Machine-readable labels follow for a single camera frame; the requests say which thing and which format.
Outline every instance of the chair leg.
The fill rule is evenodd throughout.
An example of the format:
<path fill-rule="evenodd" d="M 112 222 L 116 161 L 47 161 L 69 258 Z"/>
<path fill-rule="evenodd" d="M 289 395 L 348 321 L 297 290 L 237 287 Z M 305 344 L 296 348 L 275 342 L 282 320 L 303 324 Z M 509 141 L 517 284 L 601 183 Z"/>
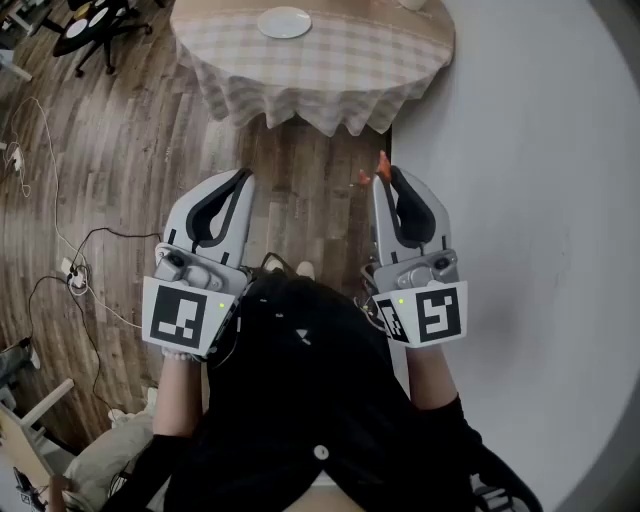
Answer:
<path fill-rule="evenodd" d="M 140 17 L 140 11 L 138 9 L 136 9 L 135 7 L 131 7 L 129 5 L 128 0 L 124 1 L 124 9 L 125 9 L 125 11 L 127 11 L 127 18 L 139 18 Z"/>
<path fill-rule="evenodd" d="M 84 54 L 84 57 L 82 57 L 80 64 L 76 66 L 76 76 L 78 78 L 81 78 L 84 75 L 84 71 L 82 71 L 82 69 L 80 68 L 84 65 L 85 62 L 87 62 L 87 59 L 89 57 L 91 57 L 94 53 L 96 53 L 96 50 L 100 48 L 100 46 L 102 46 L 102 41 L 96 41 L 91 45 L 91 48 L 87 50 L 87 53 Z"/>
<path fill-rule="evenodd" d="M 32 436 L 32 441 L 34 442 L 35 445 L 38 445 L 38 443 L 42 440 L 42 438 L 44 437 L 44 434 L 46 432 L 46 429 L 44 427 L 40 427 L 39 430 L 35 431 L 33 433 Z"/>
<path fill-rule="evenodd" d="M 128 32 L 133 32 L 134 30 L 140 30 L 141 28 L 144 29 L 145 34 L 151 34 L 151 32 L 153 31 L 151 25 L 149 25 L 148 23 L 144 23 L 142 25 L 126 25 L 124 27 L 116 28 L 113 32 L 111 32 L 111 37 L 126 34 Z"/>
<path fill-rule="evenodd" d="M 103 47 L 105 63 L 107 64 L 107 75 L 113 75 L 113 72 L 116 70 L 116 68 L 111 65 L 111 39 L 107 39 L 104 42 Z"/>
<path fill-rule="evenodd" d="M 25 29 L 28 35 L 31 35 L 31 32 L 33 31 L 33 25 L 29 25 L 22 17 L 20 17 L 18 15 L 18 10 L 16 8 L 14 8 L 11 12 L 9 12 L 9 18 L 11 18 L 23 29 Z"/>
<path fill-rule="evenodd" d="M 26 80 L 27 82 L 31 82 L 31 79 L 33 78 L 29 73 L 27 73 L 24 69 L 16 66 L 13 62 L 9 62 L 8 60 L 4 60 L 1 56 L 0 56 L 0 68 L 5 67 L 7 68 L 9 71 L 12 71 L 13 73 L 15 73 L 16 75 L 18 75 L 20 78 L 22 78 L 23 80 Z"/>

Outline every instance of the sleeve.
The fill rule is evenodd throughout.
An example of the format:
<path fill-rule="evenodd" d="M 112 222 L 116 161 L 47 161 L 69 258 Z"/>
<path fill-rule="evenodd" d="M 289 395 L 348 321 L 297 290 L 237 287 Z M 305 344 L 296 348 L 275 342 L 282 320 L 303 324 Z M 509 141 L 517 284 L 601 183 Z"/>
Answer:
<path fill-rule="evenodd" d="M 458 457 L 470 475 L 478 472 L 476 466 L 477 453 L 483 449 L 482 436 L 473 430 L 464 417 L 460 395 L 439 409 L 420 411 L 423 421 L 438 432 L 440 438 L 446 440 L 452 455 Z"/>
<path fill-rule="evenodd" d="M 173 473 L 189 442 L 190 439 L 183 437 L 153 436 L 131 477 L 107 501 L 102 512 L 144 510 Z"/>

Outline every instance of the round table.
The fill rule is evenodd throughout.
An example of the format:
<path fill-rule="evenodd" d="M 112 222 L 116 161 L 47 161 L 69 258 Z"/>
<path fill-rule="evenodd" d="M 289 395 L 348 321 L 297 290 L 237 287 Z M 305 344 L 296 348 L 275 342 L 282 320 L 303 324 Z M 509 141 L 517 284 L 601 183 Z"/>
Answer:
<path fill-rule="evenodd" d="M 236 127 L 264 112 L 274 127 L 298 114 L 325 135 L 383 133 L 451 62 L 454 28 L 440 0 L 421 12 L 393 0 L 287 0 L 312 28 L 272 39 L 258 16 L 282 0 L 176 0 L 171 26 L 216 120 Z"/>
<path fill-rule="evenodd" d="M 68 36 L 69 29 L 74 23 L 76 23 L 76 20 L 71 18 L 64 29 L 61 30 L 60 37 L 53 47 L 53 56 L 61 57 L 62 55 L 67 55 L 102 38 L 115 20 L 118 9 L 124 7 L 124 5 L 125 4 L 122 0 L 103 0 L 102 2 L 92 2 L 88 15 L 85 18 L 88 23 L 90 23 L 93 17 L 103 9 L 107 9 L 106 14 L 95 25 L 87 25 L 87 27 L 75 37 Z"/>

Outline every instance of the electrical outlet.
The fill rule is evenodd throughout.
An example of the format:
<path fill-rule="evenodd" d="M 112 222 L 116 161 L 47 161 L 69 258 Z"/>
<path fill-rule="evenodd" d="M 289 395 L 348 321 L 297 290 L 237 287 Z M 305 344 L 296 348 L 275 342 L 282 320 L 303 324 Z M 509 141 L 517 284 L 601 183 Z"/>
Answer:
<path fill-rule="evenodd" d="M 20 172 L 24 165 L 24 158 L 22 157 L 22 151 L 20 151 L 20 148 L 15 149 L 13 155 L 11 155 L 11 159 L 13 160 L 13 167 L 16 172 Z"/>
<path fill-rule="evenodd" d="M 60 269 L 62 273 L 65 275 L 65 280 L 69 276 L 69 274 L 74 274 L 71 278 L 71 284 L 75 288 L 84 288 L 86 286 L 86 276 L 82 270 L 78 270 L 78 267 L 71 266 L 71 260 L 69 258 L 62 259 L 62 265 L 60 265 Z"/>

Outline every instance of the person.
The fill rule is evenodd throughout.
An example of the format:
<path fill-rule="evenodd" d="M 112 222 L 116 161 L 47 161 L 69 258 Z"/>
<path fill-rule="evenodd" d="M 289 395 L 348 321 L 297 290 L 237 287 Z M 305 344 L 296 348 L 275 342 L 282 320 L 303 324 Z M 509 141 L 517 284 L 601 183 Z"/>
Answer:
<path fill-rule="evenodd" d="M 40 358 L 31 345 L 31 340 L 25 338 L 0 352 L 0 389 L 15 379 L 16 373 L 26 366 L 40 369 Z"/>
<path fill-rule="evenodd" d="M 441 348 L 407 349 L 409 398 L 351 300 L 309 263 L 267 270 L 207 359 L 205 414 L 200 363 L 165 357 L 153 439 L 103 512 L 165 490 L 167 512 L 542 510 L 467 424 Z"/>
<path fill-rule="evenodd" d="M 65 507 L 98 512 L 120 484 L 119 475 L 135 466 L 136 457 L 153 437 L 156 388 L 148 388 L 145 408 L 136 414 L 111 409 L 111 429 L 104 432 L 75 458 L 64 474 L 49 480 L 49 510 Z"/>

